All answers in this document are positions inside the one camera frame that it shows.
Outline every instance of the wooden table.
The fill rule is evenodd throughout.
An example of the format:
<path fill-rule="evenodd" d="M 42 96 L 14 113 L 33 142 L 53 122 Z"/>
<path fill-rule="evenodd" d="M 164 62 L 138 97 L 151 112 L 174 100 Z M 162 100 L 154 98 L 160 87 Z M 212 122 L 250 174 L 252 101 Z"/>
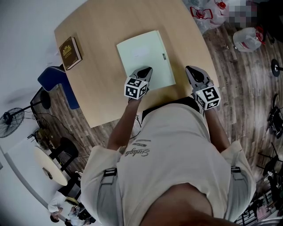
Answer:
<path fill-rule="evenodd" d="M 116 45 L 153 30 L 161 34 L 176 85 L 150 91 L 139 111 L 189 96 L 187 65 L 207 71 L 218 86 L 207 46 L 182 0 L 89 0 L 56 28 L 55 37 L 58 47 L 70 36 L 78 43 L 83 60 L 66 73 L 90 127 L 119 119 L 127 105 Z"/>
<path fill-rule="evenodd" d="M 38 164 L 51 174 L 53 180 L 55 180 L 57 183 L 63 186 L 67 185 L 68 181 L 66 177 L 64 176 L 62 171 L 56 166 L 56 164 L 53 162 L 52 158 L 50 158 L 49 155 L 47 155 L 44 150 L 35 146 L 34 155 L 35 155 L 35 159 L 37 160 Z"/>

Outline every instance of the black strap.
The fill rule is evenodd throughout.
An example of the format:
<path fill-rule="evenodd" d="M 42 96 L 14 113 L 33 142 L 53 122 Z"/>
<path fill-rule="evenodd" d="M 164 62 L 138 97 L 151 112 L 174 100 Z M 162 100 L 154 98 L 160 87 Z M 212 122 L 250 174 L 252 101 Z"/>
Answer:
<path fill-rule="evenodd" d="M 104 171 L 104 177 L 116 176 L 117 175 L 117 168 L 106 169 Z"/>
<path fill-rule="evenodd" d="M 241 172 L 241 169 L 240 169 L 239 167 L 232 166 L 232 167 L 231 167 L 231 172 L 232 172 L 232 173 L 240 173 L 240 172 Z"/>

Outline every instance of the stand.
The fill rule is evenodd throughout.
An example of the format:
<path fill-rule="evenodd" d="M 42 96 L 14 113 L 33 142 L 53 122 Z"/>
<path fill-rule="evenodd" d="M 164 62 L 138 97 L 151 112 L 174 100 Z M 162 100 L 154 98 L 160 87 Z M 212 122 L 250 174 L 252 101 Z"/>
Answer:
<path fill-rule="evenodd" d="M 280 75 L 280 71 L 283 71 L 283 68 L 279 67 L 279 63 L 277 60 L 273 59 L 271 61 L 271 70 L 275 77 Z"/>
<path fill-rule="evenodd" d="M 23 111 L 25 111 L 26 109 L 29 109 L 30 107 L 33 107 L 33 106 L 36 106 L 37 104 L 42 104 L 42 106 L 45 108 L 45 109 L 49 109 L 51 107 L 51 100 L 50 100 L 50 97 L 49 97 L 49 94 L 43 90 L 40 94 L 40 101 L 39 102 L 36 102 L 35 104 L 32 104 L 26 108 L 23 108 L 21 109 L 20 111 L 17 111 L 11 115 L 9 115 L 10 118 L 13 118 L 13 116 L 15 116 L 16 114 L 19 114 Z"/>

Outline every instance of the brown book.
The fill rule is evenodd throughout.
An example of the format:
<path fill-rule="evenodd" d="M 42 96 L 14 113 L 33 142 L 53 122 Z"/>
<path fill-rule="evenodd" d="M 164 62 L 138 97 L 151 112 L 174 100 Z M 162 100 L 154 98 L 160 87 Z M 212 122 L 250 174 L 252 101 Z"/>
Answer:
<path fill-rule="evenodd" d="M 59 50 L 66 70 L 71 69 L 82 60 L 75 38 L 69 37 Z"/>

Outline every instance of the book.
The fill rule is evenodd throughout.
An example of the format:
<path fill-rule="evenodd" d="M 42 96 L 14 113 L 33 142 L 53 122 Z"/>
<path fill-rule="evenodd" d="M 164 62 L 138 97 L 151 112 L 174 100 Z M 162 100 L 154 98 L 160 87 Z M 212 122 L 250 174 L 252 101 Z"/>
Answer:
<path fill-rule="evenodd" d="M 141 67 L 152 67 L 149 90 L 175 85 L 173 71 L 159 31 L 130 38 L 117 45 L 126 75 Z"/>
<path fill-rule="evenodd" d="M 59 50 L 66 70 L 70 70 L 82 60 L 76 40 L 73 37 L 69 37 Z"/>

